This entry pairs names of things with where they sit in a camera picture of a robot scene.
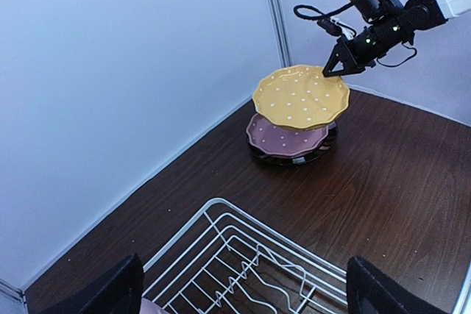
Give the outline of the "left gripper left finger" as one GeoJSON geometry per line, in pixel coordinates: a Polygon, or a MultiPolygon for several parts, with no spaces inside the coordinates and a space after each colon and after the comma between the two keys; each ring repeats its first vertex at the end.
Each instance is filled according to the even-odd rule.
{"type": "Polygon", "coordinates": [[[144,270],[131,254],[88,286],[44,310],[45,313],[139,313],[144,291],[144,270]]]}

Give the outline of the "mauve dotted plate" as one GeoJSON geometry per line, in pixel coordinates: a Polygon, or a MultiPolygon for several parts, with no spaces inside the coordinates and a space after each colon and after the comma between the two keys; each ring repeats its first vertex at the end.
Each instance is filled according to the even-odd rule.
{"type": "Polygon", "coordinates": [[[307,131],[285,129],[258,113],[251,117],[246,128],[252,146],[278,157],[296,157],[317,149],[328,136],[328,131],[326,126],[307,131]]]}

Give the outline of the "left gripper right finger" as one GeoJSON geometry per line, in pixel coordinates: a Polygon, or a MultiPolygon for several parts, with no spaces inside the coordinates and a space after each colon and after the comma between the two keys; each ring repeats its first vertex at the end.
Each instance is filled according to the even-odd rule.
{"type": "Polygon", "coordinates": [[[347,264],[349,313],[442,313],[438,307],[407,291],[361,256],[347,264]]]}

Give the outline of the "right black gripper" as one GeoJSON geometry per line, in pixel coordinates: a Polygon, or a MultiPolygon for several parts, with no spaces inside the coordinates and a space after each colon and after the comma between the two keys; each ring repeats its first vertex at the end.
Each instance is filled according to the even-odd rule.
{"type": "Polygon", "coordinates": [[[414,51],[414,31],[408,27],[404,29],[395,17],[383,18],[353,38],[346,35],[338,38],[322,73],[324,77],[356,75],[366,68],[374,68],[376,63],[396,68],[414,58],[414,54],[395,65],[380,63],[379,59],[398,44],[414,51]]]}

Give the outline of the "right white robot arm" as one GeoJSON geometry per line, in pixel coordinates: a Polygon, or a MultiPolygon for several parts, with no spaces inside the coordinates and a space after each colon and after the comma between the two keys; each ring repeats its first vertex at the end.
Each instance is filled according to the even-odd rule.
{"type": "Polygon", "coordinates": [[[369,24],[353,38],[342,35],[323,69],[326,77],[360,74],[398,44],[414,44],[429,30],[470,11],[470,0],[350,0],[369,24]]]}

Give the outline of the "black striped plate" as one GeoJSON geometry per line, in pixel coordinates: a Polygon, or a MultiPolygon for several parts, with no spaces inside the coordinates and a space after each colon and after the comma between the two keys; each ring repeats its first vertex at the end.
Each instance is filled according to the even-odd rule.
{"type": "Polygon", "coordinates": [[[246,143],[250,154],[255,160],[258,160],[259,162],[268,163],[270,165],[288,167],[304,165],[306,163],[313,162],[314,160],[318,160],[327,151],[333,149],[334,145],[336,144],[338,134],[338,126],[337,123],[334,122],[328,126],[327,137],[321,142],[318,148],[314,149],[313,151],[303,153],[296,157],[278,157],[274,155],[269,155],[261,151],[259,148],[251,145],[249,143],[249,138],[246,138],[246,143]]]}

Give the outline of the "yellow dotted plate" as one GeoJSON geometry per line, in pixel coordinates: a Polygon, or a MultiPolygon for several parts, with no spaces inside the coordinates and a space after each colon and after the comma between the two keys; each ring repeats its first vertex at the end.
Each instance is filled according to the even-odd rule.
{"type": "Polygon", "coordinates": [[[252,101],[255,111],[275,126],[312,130],[333,123],[349,107],[350,89],[323,68],[294,65],[263,78],[252,101]]]}

